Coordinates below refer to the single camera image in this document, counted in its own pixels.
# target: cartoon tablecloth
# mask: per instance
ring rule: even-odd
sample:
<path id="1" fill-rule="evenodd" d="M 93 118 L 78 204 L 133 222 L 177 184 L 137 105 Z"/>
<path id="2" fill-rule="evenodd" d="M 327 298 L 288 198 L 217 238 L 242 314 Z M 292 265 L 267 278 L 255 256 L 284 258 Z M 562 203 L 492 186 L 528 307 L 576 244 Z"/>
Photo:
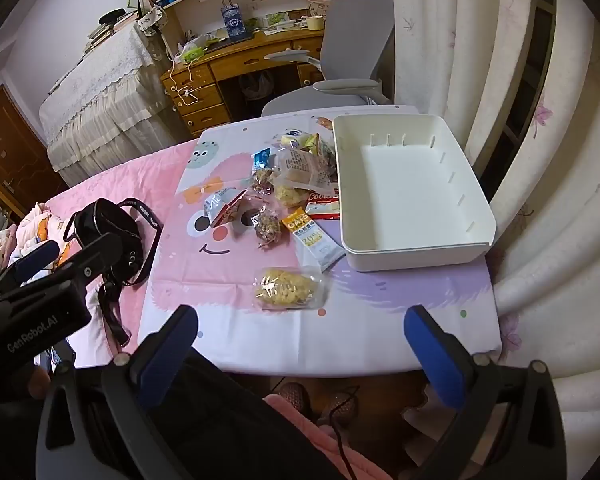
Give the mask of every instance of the cartoon tablecloth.
<path id="1" fill-rule="evenodd" d="M 469 352 L 499 350 L 483 257 L 458 266 L 365 273 L 352 270 L 345 257 L 325 273 L 331 286 L 323 308 L 264 312 L 252 306 L 255 272 L 315 265 L 311 255 L 289 236 L 270 250 L 258 250 L 248 203 L 233 222 L 209 227 L 205 198 L 223 187 L 246 187 L 251 154 L 286 128 L 332 137 L 318 117 L 370 111 L 414 110 L 393 105 L 327 108 L 207 130 L 193 149 L 164 225 L 138 341 L 156 332 L 184 303 L 194 306 L 200 318 L 194 347 L 226 371 L 315 377 L 398 372 L 419 368 L 402 322 L 405 310 L 421 303 Z M 339 221 L 320 225 L 340 241 Z"/>

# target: white storage box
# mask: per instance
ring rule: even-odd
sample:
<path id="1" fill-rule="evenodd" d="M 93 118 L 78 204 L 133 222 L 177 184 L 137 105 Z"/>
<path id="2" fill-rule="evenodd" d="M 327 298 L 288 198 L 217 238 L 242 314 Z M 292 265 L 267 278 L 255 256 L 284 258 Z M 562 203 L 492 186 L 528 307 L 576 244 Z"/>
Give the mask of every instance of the white storage box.
<path id="1" fill-rule="evenodd" d="M 342 115 L 333 131 L 351 267 L 462 264 L 491 247 L 495 218 L 442 118 Z"/>

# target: wooden desk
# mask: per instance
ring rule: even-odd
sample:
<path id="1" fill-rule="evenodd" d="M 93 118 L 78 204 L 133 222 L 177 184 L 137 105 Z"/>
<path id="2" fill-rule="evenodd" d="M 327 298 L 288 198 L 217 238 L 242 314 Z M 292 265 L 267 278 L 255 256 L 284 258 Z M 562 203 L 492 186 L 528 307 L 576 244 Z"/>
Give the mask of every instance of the wooden desk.
<path id="1" fill-rule="evenodd" d="M 266 68 L 289 66 L 288 61 L 264 59 L 267 54 L 287 48 L 305 49 L 309 56 L 320 59 L 323 30 L 290 30 L 266 36 L 256 32 L 254 38 L 220 48 L 187 66 L 177 64 L 160 78 L 165 93 L 171 96 L 174 110 L 187 123 L 192 136 L 199 137 L 202 131 L 212 126 L 240 120 L 235 103 L 241 99 L 229 85 L 218 84 L 239 75 L 257 72 Z M 312 85 L 322 80 L 322 74 L 313 65 L 296 63 L 301 86 Z M 193 95 L 183 95 L 179 90 L 191 86 Z"/>

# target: white chair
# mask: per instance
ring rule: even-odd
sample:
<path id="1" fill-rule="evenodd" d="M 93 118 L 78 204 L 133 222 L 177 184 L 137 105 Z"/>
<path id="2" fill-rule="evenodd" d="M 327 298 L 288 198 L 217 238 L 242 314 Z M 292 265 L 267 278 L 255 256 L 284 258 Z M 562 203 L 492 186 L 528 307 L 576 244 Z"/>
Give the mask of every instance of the white chair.
<path id="1" fill-rule="evenodd" d="M 262 116 L 365 104 L 389 104 L 375 80 L 378 62 L 394 33 L 394 0 L 334 0 L 329 7 L 320 60 L 308 50 L 287 50 L 265 59 L 311 63 L 325 81 L 271 100 Z"/>

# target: chair armrest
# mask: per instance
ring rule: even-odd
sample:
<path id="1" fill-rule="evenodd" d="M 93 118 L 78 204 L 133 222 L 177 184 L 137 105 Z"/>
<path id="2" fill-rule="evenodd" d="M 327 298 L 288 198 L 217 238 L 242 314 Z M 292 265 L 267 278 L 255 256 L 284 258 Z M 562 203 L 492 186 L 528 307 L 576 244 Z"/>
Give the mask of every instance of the chair armrest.
<path id="1" fill-rule="evenodd" d="M 358 95 L 368 97 L 378 105 L 391 104 L 382 95 L 382 83 L 373 79 L 331 79 L 314 83 L 314 89 L 325 94 Z"/>
<path id="2" fill-rule="evenodd" d="M 283 50 L 282 52 L 274 52 L 273 54 L 267 54 L 264 59 L 269 59 L 272 61 L 299 61 L 302 63 L 310 63 L 315 66 L 318 70 L 322 71 L 320 68 L 320 60 L 315 59 L 315 57 L 308 56 L 308 50 Z"/>

